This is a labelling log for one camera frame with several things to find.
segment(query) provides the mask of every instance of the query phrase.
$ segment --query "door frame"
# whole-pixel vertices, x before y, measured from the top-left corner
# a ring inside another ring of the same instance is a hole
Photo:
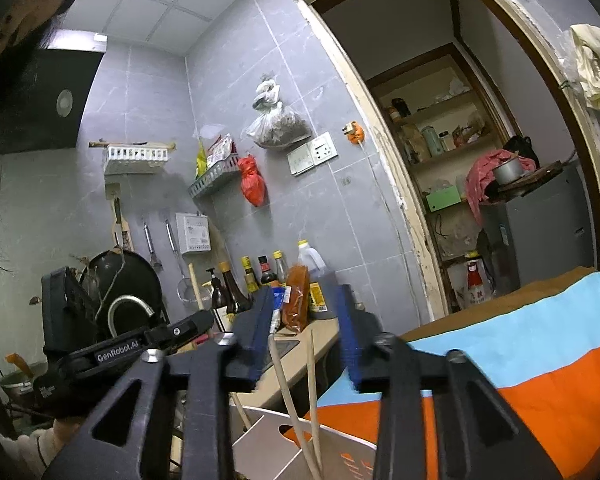
[[[349,56],[314,8],[318,0],[294,1],[336,67],[353,102],[370,129],[369,136],[378,149],[382,166],[391,182],[395,198],[411,234],[414,253],[422,274],[429,316],[432,320],[446,316],[448,310],[442,277],[424,218],[422,203],[402,163],[391,132],[382,118],[382,113]],[[518,39],[552,92],[570,130],[589,191],[598,238],[596,245],[600,268],[600,131],[591,121],[573,90],[561,84],[565,78],[556,54],[522,4],[516,0],[482,1]]]

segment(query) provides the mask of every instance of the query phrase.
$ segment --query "pink cloth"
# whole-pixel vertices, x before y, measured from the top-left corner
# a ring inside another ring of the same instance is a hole
[[[466,199],[479,226],[482,226],[482,217],[480,216],[478,204],[487,198],[484,189],[495,180],[493,170],[502,163],[507,162],[512,155],[513,153],[507,150],[491,150],[474,162],[469,174],[466,176]],[[536,169],[536,163],[530,158],[524,156],[518,158],[525,171]]]

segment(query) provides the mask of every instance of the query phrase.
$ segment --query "red bottle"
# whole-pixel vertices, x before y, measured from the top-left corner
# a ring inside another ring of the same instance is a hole
[[[478,261],[471,260],[466,264],[466,291],[467,302],[475,305],[484,302],[484,284],[478,272]]]

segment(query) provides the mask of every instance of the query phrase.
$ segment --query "range hood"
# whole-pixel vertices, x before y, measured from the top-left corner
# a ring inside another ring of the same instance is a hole
[[[24,96],[0,122],[0,155],[75,148],[91,84],[107,50],[107,37],[58,30],[39,49],[23,79]]]

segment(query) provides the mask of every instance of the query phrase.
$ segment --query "light blue fabric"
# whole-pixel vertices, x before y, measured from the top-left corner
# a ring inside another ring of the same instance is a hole
[[[600,272],[525,308],[411,344],[438,355],[463,350],[497,388],[553,372],[600,347]],[[379,399],[375,394],[364,395],[354,391],[345,371],[318,405]]]

